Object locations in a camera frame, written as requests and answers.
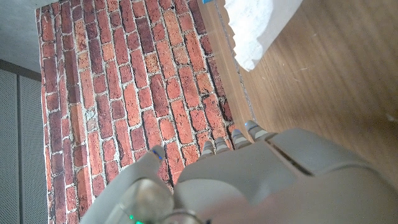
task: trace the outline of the wooden surface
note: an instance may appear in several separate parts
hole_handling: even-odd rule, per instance
[[[313,131],[398,189],[398,2],[304,0],[251,72],[235,65],[223,6],[200,9],[236,126]]]

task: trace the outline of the robot finger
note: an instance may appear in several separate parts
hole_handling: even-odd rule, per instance
[[[249,140],[247,140],[238,129],[232,131],[232,142],[235,149],[241,149],[251,144],[251,142],[249,142]]]

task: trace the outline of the red brick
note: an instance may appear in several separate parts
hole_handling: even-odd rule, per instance
[[[221,109],[223,111],[224,119],[226,121],[232,121],[232,114],[227,101],[221,104]]]
[[[100,42],[96,39],[88,41],[90,49],[91,70],[93,73],[103,72]]]
[[[69,125],[69,118],[64,118],[61,121],[62,125],[62,138],[69,136],[70,133],[70,125]]]
[[[136,18],[145,15],[145,8],[143,1],[133,2],[132,3],[132,10],[134,11],[134,16]]]
[[[207,94],[213,91],[209,77],[205,72],[197,75],[197,84],[201,94]]]
[[[65,2],[61,5],[62,32],[69,34],[72,32],[72,20],[70,17],[70,3]]]
[[[67,88],[68,88],[69,103],[80,103],[80,86],[79,86],[79,84],[67,86]]]
[[[191,9],[192,17],[195,21],[195,28],[197,29],[198,34],[204,34],[206,32],[206,27],[200,14],[198,1],[190,1],[189,8]]]
[[[159,170],[157,171],[157,175],[164,181],[169,181],[169,171],[167,168],[166,160],[163,160],[162,164],[159,167]]]
[[[114,58],[113,44],[107,43],[102,45],[102,53],[104,55],[104,61],[112,60]]]
[[[97,24],[95,22],[86,24],[87,38],[89,40],[95,39],[98,36]]]
[[[181,143],[187,144],[192,142],[192,132],[188,122],[187,112],[185,112],[182,101],[177,100],[172,102],[172,110]]]
[[[154,35],[155,41],[163,40],[165,38],[163,24],[161,22],[156,23],[156,25],[152,29],[152,33]]]
[[[85,140],[85,127],[80,103],[70,106],[70,120],[74,136],[73,139],[77,144],[81,144]]]
[[[60,3],[59,2],[52,3],[51,7],[52,7],[52,13],[54,15],[57,15],[58,13],[60,13]]]
[[[54,57],[55,56],[55,49],[54,43],[52,42],[45,42],[43,44],[43,57]]]
[[[53,174],[57,175],[63,172],[63,155],[53,154],[51,156],[51,171]]]
[[[106,181],[109,184],[119,174],[118,164],[116,161],[107,162],[105,164]]]
[[[76,174],[77,196],[79,200],[79,215],[82,217],[91,205],[90,174],[88,167],[84,167]]]
[[[144,131],[142,128],[132,129],[130,134],[131,134],[132,148],[134,150],[142,149],[143,147],[145,147]]]
[[[208,67],[210,70],[210,75],[213,77],[214,84],[216,87],[217,95],[218,96],[225,96],[223,84],[221,82],[220,75],[217,70],[216,60],[213,57],[209,57],[207,59]]]
[[[154,109],[156,111],[156,116],[161,117],[168,115],[169,104],[167,103],[165,87],[160,74],[154,75],[151,78],[150,90],[152,91],[152,97],[154,99]]]
[[[79,217],[77,215],[77,211],[70,212],[67,214],[69,224],[79,224]]]
[[[54,177],[55,218],[57,222],[66,222],[65,177],[63,174]]]
[[[83,0],[83,12],[85,15],[85,23],[89,24],[95,21],[94,6],[92,0]]]
[[[123,28],[117,28],[113,32],[114,48],[116,50],[116,60],[118,64],[128,61],[126,41],[124,40]]]
[[[42,86],[42,114],[43,114],[43,124],[47,124],[47,106],[45,104],[45,86]]]
[[[81,4],[81,0],[70,0],[70,7],[75,7]]]
[[[146,17],[136,20],[138,34],[141,39],[142,51],[149,53],[154,51],[154,42],[152,41],[152,35],[150,34],[150,27]]]
[[[104,179],[101,175],[94,177],[93,179],[93,193],[94,197],[98,197],[100,193],[104,190]]]
[[[160,138],[159,128],[157,127],[157,121],[152,110],[147,110],[143,115],[143,123],[146,134],[146,139],[148,141],[149,148],[162,143]]]
[[[62,149],[62,126],[61,112],[56,111],[49,114],[51,151],[58,152]]]
[[[172,1],[171,0],[159,0],[160,6],[162,6],[163,9],[168,9],[172,6]]]
[[[157,3],[157,0],[146,0],[146,5],[147,5],[147,12],[149,15],[150,22],[154,23],[157,22],[160,19],[160,11],[159,11],[159,5]]]
[[[102,159],[100,153],[100,142],[98,132],[88,133],[88,153],[90,155],[91,174],[96,175],[102,173]]]
[[[44,144],[48,145],[49,144],[49,128],[46,126],[44,126]]]
[[[62,43],[65,50],[71,50],[74,47],[72,35],[69,34],[62,36]]]
[[[81,19],[81,6],[78,6],[72,10],[72,18],[74,22]]]
[[[42,14],[42,38],[43,41],[54,40],[54,33],[52,30],[52,18],[51,13],[46,11]]]
[[[205,113],[209,121],[210,127],[213,130],[213,137],[224,137],[226,135],[224,129],[223,117],[218,108],[218,100],[214,94],[203,100]]]
[[[145,64],[147,65],[148,73],[155,73],[159,71],[156,53],[145,55]]]
[[[133,32],[127,36],[127,45],[130,50],[135,50],[140,46],[137,32]]]
[[[106,95],[101,95],[97,96],[96,102],[98,110],[98,126],[101,138],[104,139],[113,135],[109,100]]]
[[[175,75],[175,68],[172,61],[172,54],[170,47],[166,40],[161,40],[156,43],[156,49],[159,54],[160,67],[165,78],[170,78]]]
[[[85,103],[85,108],[90,108],[94,106],[94,93],[93,93],[93,83],[91,82],[91,72],[85,70],[80,73],[81,78],[81,89],[83,92],[83,100]]]
[[[73,183],[73,164],[72,164],[72,149],[70,140],[64,139],[62,144],[63,151],[63,166],[65,169],[65,184]]]
[[[181,16],[178,17],[178,20],[180,21],[182,32],[193,30],[192,19],[189,13],[182,14]]]
[[[132,17],[130,0],[120,0],[120,13],[122,15],[123,27],[126,32],[136,29],[136,23]]]
[[[109,29],[108,24],[108,15],[106,11],[97,12],[97,20],[99,27],[99,37],[101,39],[101,43],[108,43],[111,41],[111,30]]]
[[[169,121],[169,119],[160,120],[159,125],[164,140],[172,139],[175,136],[173,124]]]
[[[124,117],[124,106],[121,100],[116,100],[111,103],[113,119]]]
[[[74,50],[66,51],[65,54],[65,73],[67,76],[67,84],[75,85],[79,82],[77,75],[77,60]]]
[[[187,45],[188,54],[191,58],[193,71],[199,72],[204,70],[205,64],[203,63],[203,56],[194,32],[189,32],[185,35],[185,44]]]
[[[76,49],[77,52],[81,52],[82,50],[87,49],[86,43],[86,32],[83,20],[79,20],[75,22],[75,37],[76,37]]]
[[[139,151],[134,151],[134,157],[136,158],[136,161],[138,161],[143,155],[147,153],[146,149],[141,149]]]
[[[209,55],[209,54],[213,53],[213,51],[211,50],[209,37],[207,35],[200,37],[200,44],[201,44],[201,47],[203,47],[203,50],[205,51],[205,55]]]
[[[62,33],[61,15],[55,15],[54,30],[56,33]]]
[[[182,147],[182,154],[185,157],[185,165],[193,164],[198,160],[198,153],[196,146],[184,146]]]
[[[47,109],[49,111],[58,109],[59,102],[58,102],[58,93],[54,93],[47,96]]]
[[[134,50],[131,52],[130,56],[131,67],[136,80],[136,85],[138,88],[142,88],[147,85],[147,72],[145,70],[141,51],[139,49]]]
[[[106,63],[106,78],[108,79],[109,98],[116,99],[121,96],[119,86],[118,71],[116,70],[116,63],[114,60]]]
[[[97,77],[94,77],[94,92],[102,93],[105,90],[106,90],[105,75],[101,74]]]
[[[119,7],[118,0],[107,0],[106,2],[108,3],[108,12],[113,12]]]
[[[88,62],[88,52],[83,52],[78,55],[79,69],[88,68],[90,63]]]
[[[169,161],[170,173],[173,178],[173,183],[176,184],[178,177],[180,177],[181,171],[184,168],[177,144],[175,142],[168,143],[166,145],[166,153],[167,160]]]
[[[152,99],[150,97],[150,89],[145,88],[138,91],[138,99],[140,107],[147,108],[148,106],[152,105]]]
[[[75,163],[75,167],[87,165],[86,145],[76,146],[73,150],[73,162]]]
[[[57,67],[55,65],[55,58],[45,58],[44,63],[44,74],[45,74],[45,91],[52,93],[57,90]]]
[[[182,90],[184,92],[185,101],[189,108],[199,105],[199,94],[193,81],[193,73],[190,67],[181,67],[178,70],[180,75]]]
[[[105,0],[94,0],[94,5],[97,11],[105,9]]]
[[[125,167],[132,164],[132,154],[130,138],[127,130],[127,122],[125,119],[120,119],[115,122],[116,139],[119,148],[120,166]]]
[[[111,25],[113,28],[118,27],[122,24],[119,11],[112,12],[109,15],[109,18],[111,19]]]
[[[47,181],[47,189],[51,189],[51,159],[50,159],[50,148],[48,146],[44,147],[44,158],[45,158],[45,178]]]
[[[176,99],[181,94],[180,84],[175,78],[167,80],[167,95],[169,99]]]
[[[62,48],[62,35],[60,31],[57,31],[55,33],[55,48],[57,51],[57,56],[62,57],[63,48]]]
[[[167,10],[163,13],[164,21],[166,23],[167,32],[172,46],[182,43],[182,36],[178,28],[177,18],[172,10]]]
[[[122,83],[126,83],[132,80],[131,67],[130,65],[122,65],[119,67]]]
[[[136,90],[133,84],[129,84],[124,89],[124,102],[126,104],[127,120],[130,126],[134,126],[140,121],[140,114],[138,111],[138,104],[136,99]]]
[[[177,14],[182,14],[184,12],[188,12],[188,6],[186,0],[173,0],[175,5],[175,11]]]
[[[116,148],[114,146],[113,139],[104,141],[102,143],[102,148],[104,150],[104,160],[105,160],[105,162],[112,161],[114,159],[114,154],[116,153]]]
[[[210,141],[209,133],[208,132],[198,133],[197,140],[198,140],[199,150],[200,152],[202,152],[205,142]]]
[[[206,118],[203,110],[192,110],[190,112],[194,131],[202,131],[207,128]]]
[[[66,189],[67,195],[67,208],[68,210],[72,210],[76,208],[76,192],[74,187],[68,187]]]

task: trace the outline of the gray panel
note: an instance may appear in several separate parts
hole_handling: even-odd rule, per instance
[[[315,175],[346,166],[370,167],[355,153],[299,128],[284,131],[270,142]]]
[[[20,77],[22,216],[24,223],[47,223],[40,82]]]
[[[19,223],[17,76],[0,70],[0,223]]]

